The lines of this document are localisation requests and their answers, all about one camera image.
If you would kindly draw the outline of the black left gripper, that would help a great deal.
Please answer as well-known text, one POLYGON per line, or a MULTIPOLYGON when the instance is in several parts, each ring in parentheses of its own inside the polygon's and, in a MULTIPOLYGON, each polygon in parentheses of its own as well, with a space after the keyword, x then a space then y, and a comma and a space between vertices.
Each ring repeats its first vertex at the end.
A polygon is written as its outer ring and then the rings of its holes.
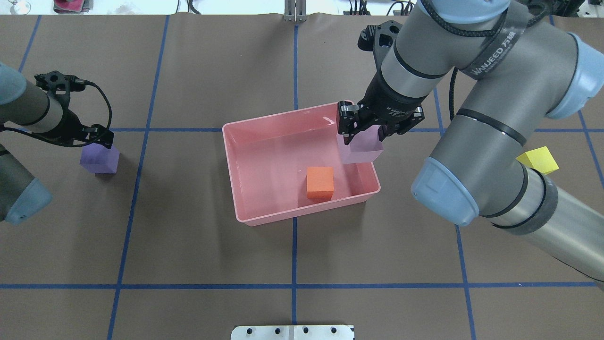
POLYGON ((59 71, 38 74, 34 78, 36 86, 47 92, 50 103, 57 103, 62 114, 57 125, 49 131, 34 133, 35 136, 50 144, 67 148, 82 148, 91 144, 98 144, 106 149, 112 148, 114 144, 114 133, 110 130, 112 107, 104 91, 96 83, 74 75, 64 75, 59 71), (108 107, 109 118, 105 126, 83 125, 78 116, 69 109, 71 92, 84 91, 88 86, 99 91, 108 107))

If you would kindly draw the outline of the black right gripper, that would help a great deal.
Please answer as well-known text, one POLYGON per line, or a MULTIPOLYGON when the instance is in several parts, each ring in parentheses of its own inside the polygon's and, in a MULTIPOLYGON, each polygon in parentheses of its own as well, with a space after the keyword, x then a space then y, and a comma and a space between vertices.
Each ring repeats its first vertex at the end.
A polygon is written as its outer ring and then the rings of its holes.
POLYGON ((364 98, 354 104, 340 101, 337 108, 338 134, 349 145, 361 131, 379 125, 377 136, 384 141, 393 134, 402 135, 425 118, 421 103, 425 97, 411 98, 393 90, 377 72, 364 98))

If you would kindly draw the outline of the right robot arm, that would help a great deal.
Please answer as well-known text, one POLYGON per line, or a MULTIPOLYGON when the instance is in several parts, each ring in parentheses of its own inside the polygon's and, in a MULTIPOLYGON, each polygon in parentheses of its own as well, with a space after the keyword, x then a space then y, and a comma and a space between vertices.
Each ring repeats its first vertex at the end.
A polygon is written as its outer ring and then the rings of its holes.
POLYGON ((411 193, 447 221, 481 216, 603 287, 603 216, 517 160, 543 119, 578 112, 603 86, 603 54, 550 24, 549 0, 419 0, 403 24, 369 25, 358 47, 376 73, 364 97, 338 104, 349 144, 378 126, 405 134, 448 74, 474 87, 425 159, 411 193))

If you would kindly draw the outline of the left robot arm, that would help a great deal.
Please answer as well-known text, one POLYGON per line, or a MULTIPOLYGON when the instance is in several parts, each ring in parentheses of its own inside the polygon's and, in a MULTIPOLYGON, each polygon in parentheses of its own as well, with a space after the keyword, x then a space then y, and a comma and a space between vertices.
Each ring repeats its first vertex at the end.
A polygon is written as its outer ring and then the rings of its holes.
POLYGON ((111 131, 113 110, 96 83, 60 71, 28 80, 2 64, 1 70, 1 221, 19 225, 52 201, 51 191, 19 159, 15 147, 52 145, 82 149, 80 164, 93 174, 114 174, 119 151, 111 131), (106 123, 84 124, 70 108, 71 95, 92 87, 107 106, 106 123))

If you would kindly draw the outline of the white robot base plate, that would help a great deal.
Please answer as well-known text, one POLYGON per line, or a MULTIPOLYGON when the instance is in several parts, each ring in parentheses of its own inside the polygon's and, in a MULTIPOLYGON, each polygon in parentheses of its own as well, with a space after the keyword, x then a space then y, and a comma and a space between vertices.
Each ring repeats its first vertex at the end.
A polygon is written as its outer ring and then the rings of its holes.
POLYGON ((353 325, 246 325, 235 327, 231 340, 355 340, 353 325))

